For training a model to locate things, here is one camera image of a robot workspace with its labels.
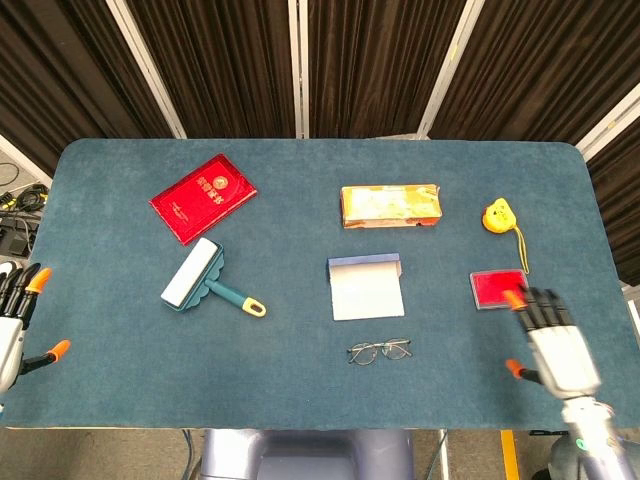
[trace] floor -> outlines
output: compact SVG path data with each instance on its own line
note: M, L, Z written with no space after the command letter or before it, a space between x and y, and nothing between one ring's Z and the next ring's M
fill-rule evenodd
M0 162L5 162L0 152ZM13 177L13 169L0 166L0 184ZM0 194L33 182L20 172ZM204 433L193 430L195 458L202 452ZM640 430L626 432L635 441ZM425 476L438 445L436 431L413 432L416 478ZM530 479L546 467L551 445L557 437L530 437L516 432L521 479ZM452 480L505 478L500 432L456 430L449 433L449 469ZM0 429L0 480L117 478L179 479L187 459L187 447L179 430L8 430ZM440 478L436 465L433 479Z

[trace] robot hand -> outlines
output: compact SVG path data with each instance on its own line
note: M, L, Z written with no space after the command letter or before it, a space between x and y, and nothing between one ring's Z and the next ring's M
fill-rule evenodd
M524 328L538 372L513 359L507 361L509 370L517 378L541 383L562 400L593 396L600 386L600 376L580 329L560 297L551 290L535 288L524 289L523 294L525 302L515 292L505 292L505 297Z
M56 363L71 346L63 340L43 355L24 358L22 354L36 300L52 273L50 268L37 273L39 268L35 263L9 275L0 273L0 393L9 390L19 375Z

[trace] red booklet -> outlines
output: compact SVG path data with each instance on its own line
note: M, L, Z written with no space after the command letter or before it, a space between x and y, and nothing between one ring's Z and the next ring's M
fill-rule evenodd
M187 245L257 193L220 153L149 203Z

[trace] white card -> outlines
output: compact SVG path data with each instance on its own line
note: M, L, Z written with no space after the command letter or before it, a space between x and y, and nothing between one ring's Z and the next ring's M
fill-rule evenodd
M330 261L333 319L356 320L404 316L399 281L401 271L399 259L343 265L332 265Z

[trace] box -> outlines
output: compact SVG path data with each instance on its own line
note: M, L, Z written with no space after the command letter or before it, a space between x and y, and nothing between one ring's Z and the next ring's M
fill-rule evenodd
M442 217L437 185L342 187L344 228L433 226Z
M333 319L403 317L400 254L330 258Z

